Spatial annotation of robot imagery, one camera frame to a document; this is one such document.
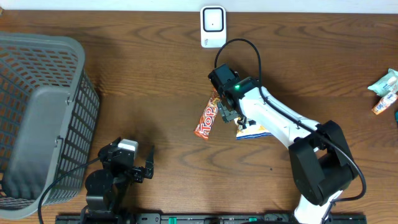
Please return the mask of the brown chocolate bar wrapper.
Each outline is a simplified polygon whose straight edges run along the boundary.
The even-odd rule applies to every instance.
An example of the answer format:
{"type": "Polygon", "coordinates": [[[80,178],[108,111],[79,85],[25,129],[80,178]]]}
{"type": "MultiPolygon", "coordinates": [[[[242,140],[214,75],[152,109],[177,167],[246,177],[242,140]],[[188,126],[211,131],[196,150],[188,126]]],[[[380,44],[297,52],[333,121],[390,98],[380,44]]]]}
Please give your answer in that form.
{"type": "Polygon", "coordinates": [[[202,116],[199,120],[198,125],[194,130],[194,134],[202,139],[207,140],[211,132],[211,128],[214,124],[215,118],[218,114],[218,103],[220,102],[220,96],[218,92],[213,89],[210,99],[207,102],[205,109],[203,110],[202,116]]]}

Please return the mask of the yellow snack bag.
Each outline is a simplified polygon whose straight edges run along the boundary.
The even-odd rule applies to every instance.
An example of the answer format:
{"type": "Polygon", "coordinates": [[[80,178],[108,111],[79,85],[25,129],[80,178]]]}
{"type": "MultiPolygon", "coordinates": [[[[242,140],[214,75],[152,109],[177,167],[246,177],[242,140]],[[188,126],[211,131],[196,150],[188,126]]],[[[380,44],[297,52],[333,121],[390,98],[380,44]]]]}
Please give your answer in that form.
{"type": "Polygon", "coordinates": [[[235,124],[237,125],[236,139],[254,139],[264,136],[271,136],[272,134],[262,125],[257,124],[252,119],[246,118],[235,118],[235,124]]]}

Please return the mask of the grey plastic shopping basket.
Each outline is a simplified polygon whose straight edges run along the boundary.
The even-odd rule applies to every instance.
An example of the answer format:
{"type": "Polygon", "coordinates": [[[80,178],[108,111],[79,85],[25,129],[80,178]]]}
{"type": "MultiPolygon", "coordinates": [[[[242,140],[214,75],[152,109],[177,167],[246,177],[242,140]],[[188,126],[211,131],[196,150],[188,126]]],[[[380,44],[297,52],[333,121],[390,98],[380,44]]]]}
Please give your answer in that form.
{"type": "Polygon", "coordinates": [[[83,183],[100,100],[69,37],[1,33],[1,217],[63,203],[83,183]]]}

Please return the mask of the orange tissue pack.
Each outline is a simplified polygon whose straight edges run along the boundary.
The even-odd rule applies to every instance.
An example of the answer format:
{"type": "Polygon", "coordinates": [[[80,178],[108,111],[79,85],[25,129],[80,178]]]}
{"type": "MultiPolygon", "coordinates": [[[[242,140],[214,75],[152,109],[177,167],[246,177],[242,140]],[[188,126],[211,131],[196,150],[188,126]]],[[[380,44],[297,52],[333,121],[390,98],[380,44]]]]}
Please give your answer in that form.
{"type": "Polygon", "coordinates": [[[383,96],[379,102],[373,107],[372,112],[374,114],[380,114],[388,107],[390,107],[397,100],[397,94],[393,91],[383,96]]]}

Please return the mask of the green wet wipes pack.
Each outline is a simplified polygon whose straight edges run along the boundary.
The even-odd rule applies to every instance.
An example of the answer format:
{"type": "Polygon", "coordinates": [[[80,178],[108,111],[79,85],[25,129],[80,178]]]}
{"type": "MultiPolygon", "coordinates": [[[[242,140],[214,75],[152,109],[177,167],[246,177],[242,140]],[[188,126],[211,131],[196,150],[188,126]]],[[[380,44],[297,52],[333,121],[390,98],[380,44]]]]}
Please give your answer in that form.
{"type": "Polygon", "coordinates": [[[376,83],[368,86],[368,90],[375,92],[376,95],[380,97],[390,92],[397,92],[397,71],[389,68],[386,75],[380,78],[376,83]]]}

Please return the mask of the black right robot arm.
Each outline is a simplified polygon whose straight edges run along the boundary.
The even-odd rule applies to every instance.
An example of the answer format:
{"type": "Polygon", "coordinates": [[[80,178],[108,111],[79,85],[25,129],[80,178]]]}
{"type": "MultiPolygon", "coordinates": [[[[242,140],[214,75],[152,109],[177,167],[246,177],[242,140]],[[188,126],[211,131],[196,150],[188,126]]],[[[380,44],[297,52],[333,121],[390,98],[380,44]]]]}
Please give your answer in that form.
{"type": "Polygon", "coordinates": [[[252,77],[240,79],[226,64],[208,76],[227,108],[265,127],[289,152],[294,183],[301,193],[294,218],[323,223],[358,176],[342,132],[333,121],[320,124],[275,99],[252,77]]]}

